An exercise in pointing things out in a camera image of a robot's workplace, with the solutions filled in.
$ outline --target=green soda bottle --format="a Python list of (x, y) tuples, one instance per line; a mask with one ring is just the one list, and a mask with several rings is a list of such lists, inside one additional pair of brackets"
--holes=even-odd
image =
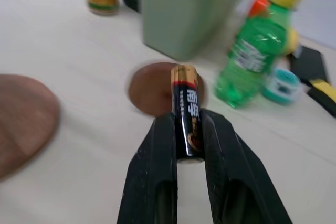
[[(289, 9), (297, 0), (271, 0), (272, 10), (279, 5)], [(226, 68), (220, 73), (216, 95), (236, 108), (248, 103), (260, 91), (265, 75), (284, 50), (289, 13), (270, 13), (268, 17), (247, 19), (236, 36)]]

